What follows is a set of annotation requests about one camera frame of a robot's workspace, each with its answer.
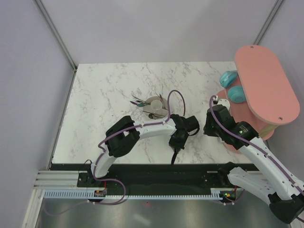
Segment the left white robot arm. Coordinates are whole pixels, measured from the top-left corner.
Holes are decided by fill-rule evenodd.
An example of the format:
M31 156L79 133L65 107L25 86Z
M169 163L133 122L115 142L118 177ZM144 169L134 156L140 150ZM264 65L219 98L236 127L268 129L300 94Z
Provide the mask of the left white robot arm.
M98 144L103 153L91 164L88 182L99 187L104 182L109 168L117 158L127 155L139 140L155 136L169 137L169 146L173 149L171 165L177 154L185 149L190 136L196 135L200 125L195 116L185 118L172 114L167 118L134 121L130 116L124 116L106 132L106 138Z

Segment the blue plastic knife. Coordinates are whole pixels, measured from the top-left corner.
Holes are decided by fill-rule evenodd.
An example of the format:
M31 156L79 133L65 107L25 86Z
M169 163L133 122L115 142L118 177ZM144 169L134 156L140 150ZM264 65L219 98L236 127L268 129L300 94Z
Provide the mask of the blue plastic knife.
M171 159L171 165L174 165L177 155L178 155L178 150L174 149L174 153Z

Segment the white round divided container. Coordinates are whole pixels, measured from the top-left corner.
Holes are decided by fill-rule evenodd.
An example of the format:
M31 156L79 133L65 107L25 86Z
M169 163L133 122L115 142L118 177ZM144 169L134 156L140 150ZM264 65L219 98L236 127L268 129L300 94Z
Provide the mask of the white round divided container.
M143 113L148 117L148 114L156 114L163 116L163 119L169 116L167 100L164 97L152 96L146 99L150 105L142 108Z

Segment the teal plastic spoon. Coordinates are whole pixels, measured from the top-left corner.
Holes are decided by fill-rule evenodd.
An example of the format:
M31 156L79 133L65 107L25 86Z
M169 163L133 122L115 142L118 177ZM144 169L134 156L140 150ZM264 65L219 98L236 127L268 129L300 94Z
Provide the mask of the teal plastic spoon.
M145 107L145 106L148 106L150 105L150 103L138 103L137 106L138 107Z

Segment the black small spoon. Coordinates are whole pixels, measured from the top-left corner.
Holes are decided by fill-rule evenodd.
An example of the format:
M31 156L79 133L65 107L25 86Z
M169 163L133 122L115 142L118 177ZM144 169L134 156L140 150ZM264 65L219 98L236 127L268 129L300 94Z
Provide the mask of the black small spoon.
M161 116L161 115L156 115L156 114L148 114L148 117L150 118L150 119L162 119L163 118L163 116Z

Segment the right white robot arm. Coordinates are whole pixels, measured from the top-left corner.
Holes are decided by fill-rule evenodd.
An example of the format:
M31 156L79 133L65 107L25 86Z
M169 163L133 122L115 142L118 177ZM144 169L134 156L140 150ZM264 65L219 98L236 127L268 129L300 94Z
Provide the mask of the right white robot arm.
M247 122L235 122L229 101L213 95L209 100L203 133L218 137L246 156L263 174L261 180L232 162L218 171L218 183L241 187L265 202L283 223L290 224L304 211L304 182L293 175L268 149Z

